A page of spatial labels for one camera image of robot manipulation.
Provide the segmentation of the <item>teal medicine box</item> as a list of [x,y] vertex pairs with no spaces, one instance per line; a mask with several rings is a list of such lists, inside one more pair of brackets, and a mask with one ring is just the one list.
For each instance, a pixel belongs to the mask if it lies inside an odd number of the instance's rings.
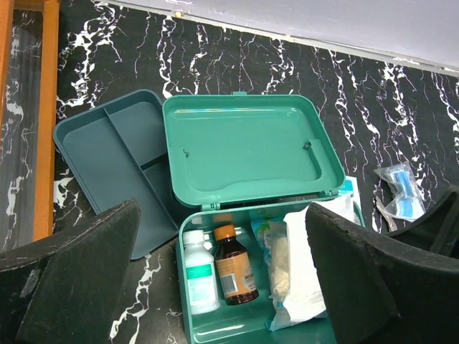
[[251,230],[254,220],[283,218],[312,201],[338,196],[346,174],[319,117],[302,95],[175,95],[162,106],[171,187],[193,209],[181,233],[232,224],[248,250],[256,300],[193,315],[184,240],[176,242],[184,333],[189,343],[333,343],[327,319],[270,332],[274,314],[268,269]]

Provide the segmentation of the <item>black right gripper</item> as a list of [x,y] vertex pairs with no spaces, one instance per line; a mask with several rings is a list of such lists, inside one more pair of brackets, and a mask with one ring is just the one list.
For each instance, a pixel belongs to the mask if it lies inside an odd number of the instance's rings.
[[451,185],[419,219],[388,237],[446,257],[458,256],[458,187]]

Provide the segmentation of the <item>beige gauze bag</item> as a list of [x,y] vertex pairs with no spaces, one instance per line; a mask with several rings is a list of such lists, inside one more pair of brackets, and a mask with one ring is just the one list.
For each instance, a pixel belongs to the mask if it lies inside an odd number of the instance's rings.
[[263,240],[271,294],[273,297],[284,298],[290,287],[289,242],[286,223],[268,221]]

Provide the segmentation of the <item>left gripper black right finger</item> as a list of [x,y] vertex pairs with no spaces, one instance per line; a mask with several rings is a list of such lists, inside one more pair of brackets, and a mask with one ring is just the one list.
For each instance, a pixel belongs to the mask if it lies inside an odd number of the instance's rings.
[[458,260],[313,203],[306,231],[337,343],[457,343]]

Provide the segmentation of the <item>dark teal tray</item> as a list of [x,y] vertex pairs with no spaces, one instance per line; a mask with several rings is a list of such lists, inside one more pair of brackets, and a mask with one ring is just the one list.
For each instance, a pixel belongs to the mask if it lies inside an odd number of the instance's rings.
[[136,90],[60,121],[54,142],[99,214],[125,200],[141,209],[132,259],[176,236],[180,205],[172,193],[162,101]]

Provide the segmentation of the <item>blue cotton swab bag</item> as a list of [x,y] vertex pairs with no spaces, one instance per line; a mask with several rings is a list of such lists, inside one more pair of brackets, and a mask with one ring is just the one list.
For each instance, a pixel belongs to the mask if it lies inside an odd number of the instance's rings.
[[283,218],[276,216],[271,219],[254,219],[251,222],[252,232],[263,251],[263,259],[267,266],[271,261],[271,234],[277,225],[283,223]]

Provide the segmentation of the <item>brown orange-cap bottle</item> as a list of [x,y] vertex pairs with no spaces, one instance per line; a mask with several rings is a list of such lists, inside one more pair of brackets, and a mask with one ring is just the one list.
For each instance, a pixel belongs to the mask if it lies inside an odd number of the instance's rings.
[[259,296],[246,248],[237,240],[232,224],[214,230],[215,262],[225,303],[229,306],[253,301]]

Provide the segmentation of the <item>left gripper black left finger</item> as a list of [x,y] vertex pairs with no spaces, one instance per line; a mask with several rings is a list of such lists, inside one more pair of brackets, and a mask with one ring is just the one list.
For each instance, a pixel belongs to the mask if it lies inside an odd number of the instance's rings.
[[1,253],[1,342],[107,343],[140,219],[131,199]]

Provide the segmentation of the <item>clear bag blue item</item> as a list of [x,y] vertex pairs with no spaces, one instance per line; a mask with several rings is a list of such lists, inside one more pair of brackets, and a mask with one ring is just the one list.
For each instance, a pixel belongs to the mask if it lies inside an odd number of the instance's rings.
[[384,207],[392,218],[413,222],[425,214],[419,187],[407,161],[377,168],[374,172],[389,185],[392,192],[392,200]]

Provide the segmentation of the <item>white medicine bottle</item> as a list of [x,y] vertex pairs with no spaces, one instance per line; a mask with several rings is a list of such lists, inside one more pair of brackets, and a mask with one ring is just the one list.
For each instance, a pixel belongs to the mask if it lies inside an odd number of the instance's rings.
[[219,308],[214,257],[204,246],[202,230],[183,234],[186,283],[191,314],[201,315]]

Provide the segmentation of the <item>teal wipe packet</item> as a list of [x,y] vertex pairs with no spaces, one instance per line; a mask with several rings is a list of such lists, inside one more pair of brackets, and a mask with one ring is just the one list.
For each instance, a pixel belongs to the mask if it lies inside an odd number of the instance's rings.
[[350,195],[354,205],[354,214],[356,223],[360,226],[364,225],[364,220],[361,213],[361,199],[359,187],[356,177],[346,176],[344,184],[339,189],[339,196]]

